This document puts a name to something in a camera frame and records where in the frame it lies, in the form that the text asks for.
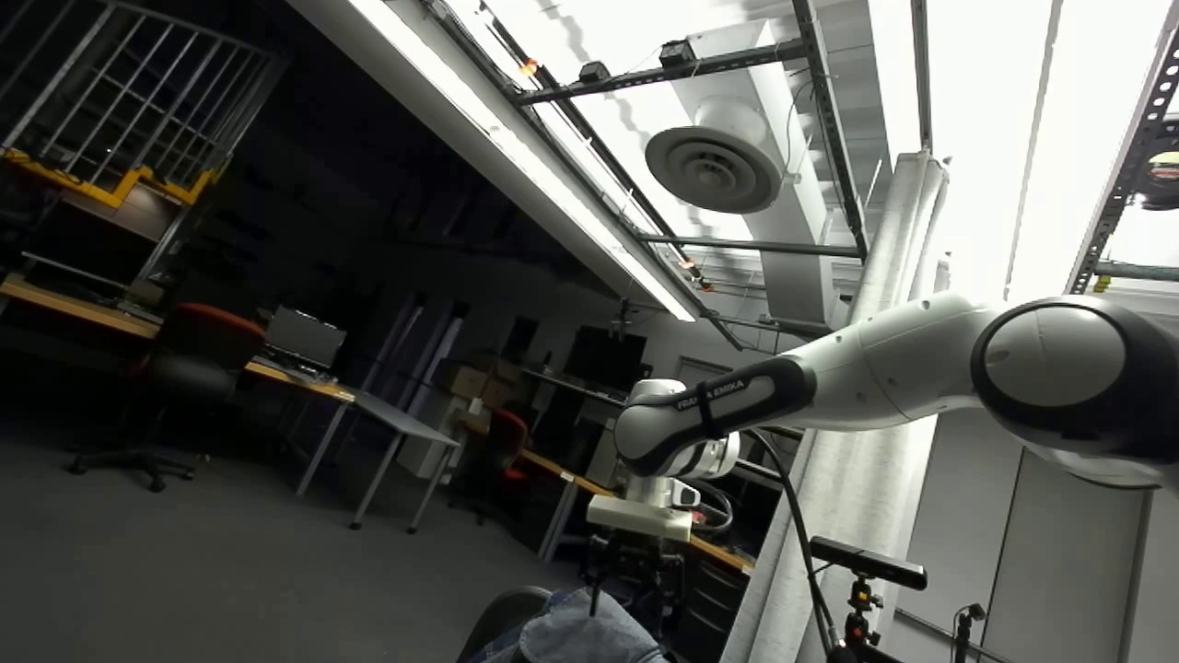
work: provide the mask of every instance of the ceiling vent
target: ceiling vent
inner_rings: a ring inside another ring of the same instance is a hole
[[[708,98],[698,109],[698,125],[655,132],[645,156],[670,196],[704,210],[756,213],[783,189],[762,142],[762,114],[734,98]]]

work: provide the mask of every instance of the computer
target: computer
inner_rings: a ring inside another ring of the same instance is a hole
[[[331,371],[342,340],[342,329],[312,313],[280,304],[267,329],[267,355],[293,369]]]

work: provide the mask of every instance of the cable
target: cable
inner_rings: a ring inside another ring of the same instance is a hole
[[[710,482],[689,482],[698,486],[700,495],[708,495],[710,502],[719,503],[698,503],[698,511],[708,514],[708,524],[694,524],[694,529],[700,534],[725,534],[734,528],[734,502],[725,488],[710,486]]]
[[[783,495],[790,502],[790,514],[796,524],[796,541],[799,541],[804,567],[809,567],[809,589],[811,589],[811,603],[816,603],[817,637],[821,637],[821,648],[834,652],[840,637],[836,637],[834,611],[831,611],[831,603],[821,596],[821,584],[817,584],[817,569],[816,569],[816,557],[811,557],[811,534],[809,534],[799,495],[790,482],[786,459],[769,444],[769,439],[762,431],[756,431],[756,428],[750,428],[743,433],[756,439],[768,449],[768,458],[773,459],[773,466],[778,466],[778,482],[783,482]]]

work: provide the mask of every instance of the ceiling light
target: ceiling light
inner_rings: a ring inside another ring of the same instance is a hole
[[[641,264],[626,244],[600,221],[597,210],[590,210],[580,190],[553,173],[549,161],[541,161],[513,127],[497,123],[497,114],[486,107],[486,98],[474,97],[460,72],[440,59],[436,49],[429,49],[412,27],[402,22],[398,10],[392,10],[385,0],[350,0],[365,22],[392,39],[402,59],[420,70],[508,161],[516,161],[520,173],[535,180],[538,190],[553,197],[558,210],[563,210],[605,253],[616,256],[670,317],[694,321],[686,302],[648,270]]]

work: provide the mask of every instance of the chair leg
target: chair leg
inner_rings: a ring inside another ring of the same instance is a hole
[[[78,454],[67,466],[74,476],[84,476],[88,466],[129,466],[129,470],[144,470],[149,476],[149,488],[151,495],[164,495],[167,488],[167,476],[174,480],[193,480],[193,464],[181,464],[181,459],[167,459],[167,458],[155,458],[151,444],[164,431],[164,421],[167,421],[167,409],[159,409],[151,415],[151,431],[142,444],[127,444],[127,449],[99,449],[99,454]]]

